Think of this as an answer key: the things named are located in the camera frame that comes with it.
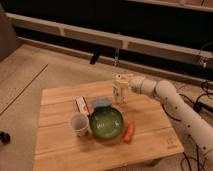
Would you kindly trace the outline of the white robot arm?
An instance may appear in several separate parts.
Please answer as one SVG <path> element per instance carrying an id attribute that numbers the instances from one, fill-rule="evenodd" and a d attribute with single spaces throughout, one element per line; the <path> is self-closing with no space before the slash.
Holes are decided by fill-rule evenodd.
<path id="1" fill-rule="evenodd" d="M 124 85 L 134 93 L 156 98 L 161 103 L 169 105 L 180 116 L 203 155 L 213 163 L 213 127 L 184 102 L 171 82 L 154 81 L 143 76 L 136 76 L 127 79 Z"/>

